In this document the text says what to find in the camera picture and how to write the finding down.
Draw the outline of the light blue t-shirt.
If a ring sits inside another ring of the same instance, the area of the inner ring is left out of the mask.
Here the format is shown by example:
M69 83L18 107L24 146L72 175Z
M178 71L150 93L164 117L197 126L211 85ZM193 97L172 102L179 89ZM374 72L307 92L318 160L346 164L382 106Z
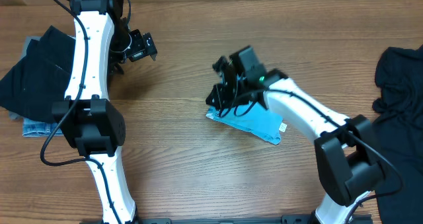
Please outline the light blue t-shirt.
M206 117L216 122L221 122L235 129L249 132L268 143L278 145L282 137L280 135L280 126L285 131L286 125L283 118L269 110L265 110L261 105L256 104L244 116L236 117L233 110L225 117L220 118L219 112L212 106L209 107Z

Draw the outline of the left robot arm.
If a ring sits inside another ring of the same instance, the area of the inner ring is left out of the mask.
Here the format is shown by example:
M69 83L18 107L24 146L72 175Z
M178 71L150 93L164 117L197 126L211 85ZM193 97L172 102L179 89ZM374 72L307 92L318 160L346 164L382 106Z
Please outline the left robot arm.
M45 153L53 138L49 135L40 159L51 167L87 163L102 204L101 223L140 223L122 162L126 125L110 102L108 78L122 73L127 61L155 59L157 49L152 35L130 30L130 18L123 16L127 0L68 1L65 10L75 23L73 66L63 100L53 103L52 115L79 158L48 161Z

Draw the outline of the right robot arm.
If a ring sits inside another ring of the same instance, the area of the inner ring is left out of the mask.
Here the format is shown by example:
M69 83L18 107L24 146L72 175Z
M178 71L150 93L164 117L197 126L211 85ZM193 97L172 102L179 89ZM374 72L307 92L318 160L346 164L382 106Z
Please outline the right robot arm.
M249 102L280 115L313 145L325 196L310 214L283 215L281 223L372 223L357 215L370 193L387 176L371 122L362 115L349 118L303 92L278 69L266 70L251 46L221 56L213 70L222 81L213 86L206 104L220 116Z

